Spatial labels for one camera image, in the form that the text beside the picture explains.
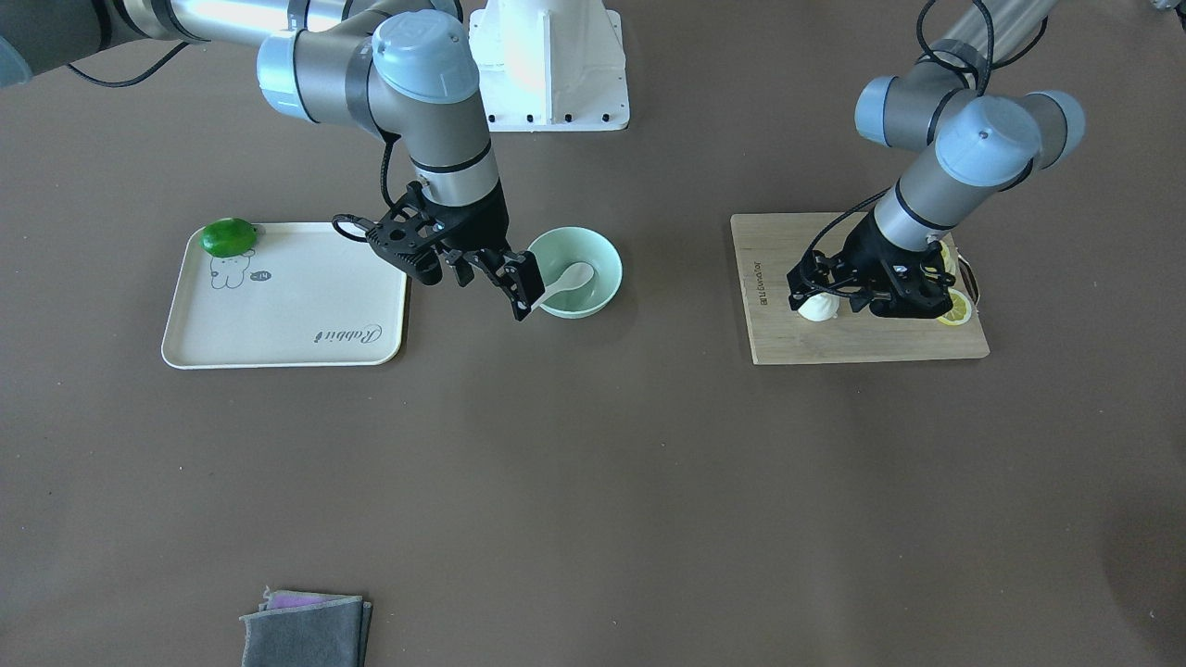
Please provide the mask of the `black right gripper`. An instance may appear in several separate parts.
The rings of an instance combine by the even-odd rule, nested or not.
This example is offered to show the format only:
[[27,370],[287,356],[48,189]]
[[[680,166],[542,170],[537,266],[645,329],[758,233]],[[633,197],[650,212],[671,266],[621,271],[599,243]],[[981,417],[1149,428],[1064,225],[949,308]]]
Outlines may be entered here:
[[429,202],[429,212],[442,223],[441,266],[449,265],[460,287],[473,280],[474,269],[480,269],[506,296],[515,320],[525,320],[546,292],[546,284],[535,255],[512,252],[506,241],[510,220],[500,182],[491,193],[466,207],[444,207],[417,185]]

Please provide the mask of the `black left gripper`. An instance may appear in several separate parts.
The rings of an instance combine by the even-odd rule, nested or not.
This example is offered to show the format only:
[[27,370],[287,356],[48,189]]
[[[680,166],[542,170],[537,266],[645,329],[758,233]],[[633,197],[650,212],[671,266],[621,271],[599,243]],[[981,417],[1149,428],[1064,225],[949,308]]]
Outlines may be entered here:
[[884,237],[876,216],[868,212],[848,233],[835,258],[805,252],[788,271],[788,303],[797,312],[810,296],[827,293],[842,298],[839,309],[854,313],[871,309],[881,318],[936,320],[952,307],[948,297],[952,286],[954,277],[940,261],[940,241],[905,250]]

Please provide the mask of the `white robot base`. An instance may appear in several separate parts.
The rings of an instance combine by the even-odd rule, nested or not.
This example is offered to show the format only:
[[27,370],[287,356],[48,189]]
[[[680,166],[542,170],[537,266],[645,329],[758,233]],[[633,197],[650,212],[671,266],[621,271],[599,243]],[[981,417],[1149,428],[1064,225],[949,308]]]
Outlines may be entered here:
[[621,17],[601,1],[487,1],[468,42],[489,131],[629,127]]

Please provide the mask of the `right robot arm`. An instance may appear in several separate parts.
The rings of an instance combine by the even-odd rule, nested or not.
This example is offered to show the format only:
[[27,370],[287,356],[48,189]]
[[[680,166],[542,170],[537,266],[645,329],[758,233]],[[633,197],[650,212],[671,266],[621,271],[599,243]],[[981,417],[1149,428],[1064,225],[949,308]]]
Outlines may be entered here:
[[546,284],[516,252],[457,1],[5,1],[4,87],[130,42],[256,50],[256,80],[286,117],[357,127],[410,153],[415,176],[381,220],[338,215],[416,282],[480,273],[524,320]]

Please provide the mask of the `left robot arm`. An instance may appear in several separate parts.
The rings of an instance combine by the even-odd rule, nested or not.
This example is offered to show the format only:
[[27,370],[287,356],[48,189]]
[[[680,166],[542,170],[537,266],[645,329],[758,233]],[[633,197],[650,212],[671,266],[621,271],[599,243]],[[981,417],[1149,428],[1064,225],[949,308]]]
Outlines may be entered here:
[[952,311],[954,272],[943,240],[994,193],[1051,169],[1079,147],[1080,102],[1059,90],[991,94],[991,74],[1042,37],[1051,1],[975,1],[929,42],[903,76],[872,80],[854,123],[863,139],[916,152],[893,185],[856,204],[863,218],[833,255],[810,242],[788,271],[789,309],[808,316],[847,301],[890,320],[936,320]]

